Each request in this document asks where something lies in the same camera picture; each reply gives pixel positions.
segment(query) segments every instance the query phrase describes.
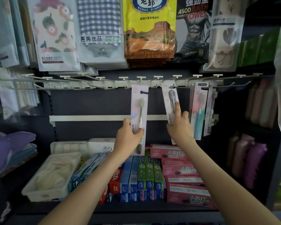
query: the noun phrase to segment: blue oval logo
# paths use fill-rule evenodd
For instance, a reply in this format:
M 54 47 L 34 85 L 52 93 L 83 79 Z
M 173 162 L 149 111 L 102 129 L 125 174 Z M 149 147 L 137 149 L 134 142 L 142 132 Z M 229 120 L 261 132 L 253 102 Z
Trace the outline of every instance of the blue oval logo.
M 141 13 L 153 13 L 164 9 L 169 0 L 131 0 L 134 9 Z

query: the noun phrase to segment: shampoo bottle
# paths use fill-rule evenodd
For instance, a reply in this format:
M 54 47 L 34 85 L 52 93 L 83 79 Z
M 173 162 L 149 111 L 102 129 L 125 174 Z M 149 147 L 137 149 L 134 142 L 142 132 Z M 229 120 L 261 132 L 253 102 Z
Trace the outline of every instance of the shampoo bottle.
M 239 133 L 235 132 L 234 136 L 229 139 L 228 153 L 227 153 L 227 167 L 231 169 L 236 143 L 239 141 Z
M 246 114 L 245 114 L 245 118 L 248 121 L 251 119 L 254 97 L 255 97 L 255 93 L 256 93 L 256 90 L 257 90 L 258 86 L 259 86 L 259 82 L 253 84 L 253 86 L 249 90 L 247 108 L 246 108 Z
M 254 189 L 258 167 L 266 151 L 266 144 L 260 143 L 255 143 L 249 150 L 244 169 L 244 184 L 248 189 Z
M 259 118 L 262 127 L 272 128 L 278 107 L 278 97 L 275 90 L 275 81 L 272 79 L 270 86 L 265 90 Z
M 236 143 L 234 159 L 232 164 L 232 173 L 236 178 L 241 178 L 244 169 L 244 159 L 250 146 L 254 144 L 254 138 L 242 134 L 241 139 Z
M 269 86 L 270 81 L 271 81 L 271 79 L 267 79 L 267 78 L 262 79 L 259 87 L 256 90 L 256 93 L 254 96 L 252 114 L 251 114 L 251 122 L 254 124 L 259 124 L 259 117 L 260 117 L 260 111 L 261 111 L 262 102 L 263 102 L 263 95 L 264 95 L 266 88 Z

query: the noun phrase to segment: pink toothpaste box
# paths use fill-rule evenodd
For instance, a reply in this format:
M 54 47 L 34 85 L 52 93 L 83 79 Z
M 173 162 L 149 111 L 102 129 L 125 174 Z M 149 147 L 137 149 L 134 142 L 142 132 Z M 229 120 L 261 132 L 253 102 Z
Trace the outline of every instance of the pink toothpaste box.
M 217 209 L 206 187 L 168 183 L 167 202 Z
M 191 161 L 186 160 L 161 160 L 162 174 L 164 176 L 198 175 Z
M 192 175 L 192 176 L 183 176 L 183 175 L 176 175 L 176 176 L 165 176 L 165 181 L 167 183 L 176 183 L 182 185 L 193 185 L 193 186 L 205 186 L 203 180 L 199 175 Z
M 170 160 L 189 160 L 185 153 L 175 145 L 150 145 L 151 158 Z

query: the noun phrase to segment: yellow package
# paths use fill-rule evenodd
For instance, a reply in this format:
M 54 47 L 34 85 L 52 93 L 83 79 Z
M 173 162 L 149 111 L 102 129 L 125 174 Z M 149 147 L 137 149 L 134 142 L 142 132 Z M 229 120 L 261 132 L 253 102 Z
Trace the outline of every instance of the yellow package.
M 177 0 L 123 0 L 125 57 L 172 58 Z

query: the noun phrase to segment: gingham pattern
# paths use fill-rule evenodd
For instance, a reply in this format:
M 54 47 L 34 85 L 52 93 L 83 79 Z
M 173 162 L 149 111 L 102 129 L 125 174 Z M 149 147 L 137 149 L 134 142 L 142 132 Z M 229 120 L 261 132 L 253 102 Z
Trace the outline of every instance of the gingham pattern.
M 77 8 L 81 36 L 119 35 L 120 0 L 77 0 Z

